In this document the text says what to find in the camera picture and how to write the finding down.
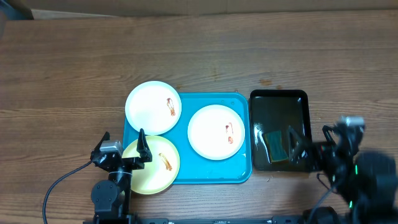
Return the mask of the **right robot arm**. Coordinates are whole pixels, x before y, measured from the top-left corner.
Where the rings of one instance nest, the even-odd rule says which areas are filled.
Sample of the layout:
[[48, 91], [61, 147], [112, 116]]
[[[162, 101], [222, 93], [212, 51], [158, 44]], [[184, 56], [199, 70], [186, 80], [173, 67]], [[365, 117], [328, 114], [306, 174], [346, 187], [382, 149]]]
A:
[[[326, 193], [310, 210], [303, 212], [301, 223], [397, 223], [397, 170], [393, 158], [376, 151], [359, 153], [365, 126], [337, 123], [324, 126], [325, 140], [313, 142], [289, 128], [297, 163], [305, 159], [311, 171], [324, 175], [329, 184]], [[341, 216], [331, 207], [322, 206], [330, 194], [338, 194], [349, 205]]]

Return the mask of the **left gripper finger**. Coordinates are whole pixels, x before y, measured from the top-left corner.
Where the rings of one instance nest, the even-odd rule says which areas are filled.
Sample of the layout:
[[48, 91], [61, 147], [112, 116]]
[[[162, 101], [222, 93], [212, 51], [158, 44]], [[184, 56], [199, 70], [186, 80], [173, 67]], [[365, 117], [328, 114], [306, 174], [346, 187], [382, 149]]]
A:
[[101, 140], [99, 141], [99, 143], [98, 143], [98, 144], [96, 145], [96, 147], [94, 148], [94, 151], [99, 151], [99, 149], [100, 149], [102, 143], [103, 143], [104, 141], [108, 141], [108, 140], [110, 140], [110, 133], [106, 131], [106, 132], [104, 133], [103, 137], [101, 138]]
[[137, 149], [141, 162], [152, 162], [152, 153], [146, 140], [146, 134], [141, 128], [137, 139]]

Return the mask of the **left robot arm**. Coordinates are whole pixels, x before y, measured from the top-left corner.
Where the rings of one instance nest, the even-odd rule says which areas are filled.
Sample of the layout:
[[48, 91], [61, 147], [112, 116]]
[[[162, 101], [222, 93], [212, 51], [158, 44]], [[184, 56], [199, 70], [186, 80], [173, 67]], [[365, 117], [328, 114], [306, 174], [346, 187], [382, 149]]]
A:
[[130, 198], [132, 172], [152, 162], [143, 129], [139, 131], [136, 151], [138, 156], [123, 158], [121, 142], [110, 140], [106, 132], [91, 152], [91, 162], [108, 173], [108, 178], [95, 184], [91, 191], [95, 206], [93, 223], [140, 223], [137, 215], [130, 213]]

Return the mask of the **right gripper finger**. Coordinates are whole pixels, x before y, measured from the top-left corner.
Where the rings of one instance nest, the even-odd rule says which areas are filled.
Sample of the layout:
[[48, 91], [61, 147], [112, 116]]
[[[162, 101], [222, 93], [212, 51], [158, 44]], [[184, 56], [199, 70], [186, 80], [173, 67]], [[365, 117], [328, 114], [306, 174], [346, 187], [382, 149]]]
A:
[[335, 143], [335, 140], [332, 138], [331, 133], [334, 133], [335, 127], [330, 127], [324, 125], [322, 127], [323, 134], [327, 142]]
[[293, 127], [288, 128], [289, 146], [291, 149], [290, 161], [297, 162], [303, 157], [303, 153], [310, 148], [311, 140], [305, 135], [298, 133]]

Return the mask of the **white plate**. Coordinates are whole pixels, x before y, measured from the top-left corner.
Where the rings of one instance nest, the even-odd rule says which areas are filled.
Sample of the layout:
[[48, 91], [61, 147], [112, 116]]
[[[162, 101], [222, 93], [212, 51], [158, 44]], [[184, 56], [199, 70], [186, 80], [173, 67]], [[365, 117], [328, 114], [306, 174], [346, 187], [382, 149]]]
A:
[[231, 108], [209, 105], [192, 116], [187, 135], [197, 154], [220, 161], [240, 150], [245, 139], [245, 127], [242, 118]]
[[177, 91], [167, 83], [149, 81], [136, 86], [128, 95], [125, 115], [136, 130], [148, 135], [170, 131], [182, 114], [182, 101]]

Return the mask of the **green yellow sponge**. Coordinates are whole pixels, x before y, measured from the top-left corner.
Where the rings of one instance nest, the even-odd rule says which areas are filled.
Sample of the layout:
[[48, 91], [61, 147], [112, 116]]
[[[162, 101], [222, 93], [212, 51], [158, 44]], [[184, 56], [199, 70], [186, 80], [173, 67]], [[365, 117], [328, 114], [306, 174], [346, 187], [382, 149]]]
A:
[[283, 147], [280, 131], [272, 131], [262, 135], [271, 163], [286, 161], [289, 157]]

